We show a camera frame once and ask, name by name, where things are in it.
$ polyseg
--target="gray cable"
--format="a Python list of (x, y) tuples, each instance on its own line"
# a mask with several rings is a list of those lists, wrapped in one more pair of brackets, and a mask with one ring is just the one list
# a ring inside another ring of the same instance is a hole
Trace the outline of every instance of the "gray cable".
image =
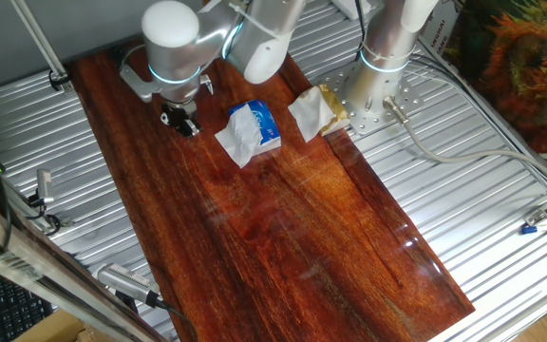
[(120, 71), (122, 71), (122, 67), (125, 65), (125, 62), (128, 60), (128, 57), (130, 57), (130, 55), (134, 53), (136, 50), (140, 48), (144, 48), (144, 47), (145, 47), (145, 44), (140, 44), (131, 48), (128, 52), (126, 52), (125, 56), (123, 56), (122, 62), (120, 63)]
[(537, 168), (544, 176), (547, 177), (547, 167), (542, 164), (539, 161), (534, 160), (533, 158), (527, 157), (519, 152), (514, 151), (508, 151), (508, 150), (485, 150), (481, 152), (476, 152), (464, 156), (459, 157), (444, 157), (439, 156), (435, 154), (434, 152), (430, 151), (425, 147), (422, 142), (417, 138), (417, 135), (415, 134), (415, 131), (413, 131), (413, 128), (410, 126), (410, 123), (405, 123), (404, 127), (406, 129), (406, 132), (408, 132), (408, 135), (410, 138), (415, 142), (417, 147), (421, 149), (429, 158), (436, 162), (443, 162), (443, 163), (455, 163), (455, 162), (470, 162), (474, 159), (482, 158), (482, 157), (488, 157), (488, 156), (507, 156), (516, 158), (518, 160), (521, 160), (523, 162), (528, 162), (532, 164), (535, 168)]

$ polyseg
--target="yellow object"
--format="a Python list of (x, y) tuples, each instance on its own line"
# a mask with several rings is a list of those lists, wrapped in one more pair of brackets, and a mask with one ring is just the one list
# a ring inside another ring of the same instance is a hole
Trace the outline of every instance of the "yellow object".
[(324, 102), (329, 105), (330, 110), (332, 111), (332, 114), (335, 115), (335, 118), (330, 120), (330, 123), (326, 126), (322, 127), (320, 129), (320, 135), (324, 136), (328, 133), (330, 133), (330, 129), (338, 123), (343, 122), (344, 124), (341, 124), (339, 126), (345, 126), (349, 124), (349, 114), (346, 111), (346, 109), (341, 104), (341, 101), (337, 98), (337, 96), (334, 94), (334, 92), (330, 91), (329, 87), (327, 85), (319, 85), (320, 91), (322, 92), (322, 98), (324, 99)]

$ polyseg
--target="blue connector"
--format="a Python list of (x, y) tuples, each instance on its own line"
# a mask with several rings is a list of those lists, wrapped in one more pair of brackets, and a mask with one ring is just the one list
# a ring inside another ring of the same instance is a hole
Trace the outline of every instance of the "blue connector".
[(522, 227), (522, 229), (520, 229), (520, 231), (523, 234), (531, 234), (531, 233), (537, 233), (538, 228), (537, 227)]

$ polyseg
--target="blue tissue box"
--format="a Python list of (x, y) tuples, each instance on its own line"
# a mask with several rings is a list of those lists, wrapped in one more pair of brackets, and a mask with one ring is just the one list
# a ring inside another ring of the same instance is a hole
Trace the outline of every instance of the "blue tissue box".
[(261, 136), (263, 136), (263, 140), (261, 140), (260, 146), (256, 149), (255, 155), (280, 147), (282, 145), (282, 141), (280, 140), (280, 132), (277, 130), (272, 112), (270, 112), (270, 109), (264, 102), (260, 100), (252, 100), (246, 104), (237, 105), (229, 109), (229, 116), (231, 117), (234, 115), (234, 113), (236, 113), (244, 105), (248, 105), (253, 112), (256, 122), (261, 129)]

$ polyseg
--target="crumpled paper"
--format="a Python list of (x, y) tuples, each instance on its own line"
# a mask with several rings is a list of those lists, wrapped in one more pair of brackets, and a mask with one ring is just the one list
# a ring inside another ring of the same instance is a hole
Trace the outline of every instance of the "crumpled paper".
[(227, 127), (215, 137), (240, 168), (251, 160), (263, 140), (258, 122), (247, 104), (229, 118)]
[(317, 86), (301, 94), (289, 105), (289, 110), (306, 143), (315, 138), (322, 127), (336, 118)]

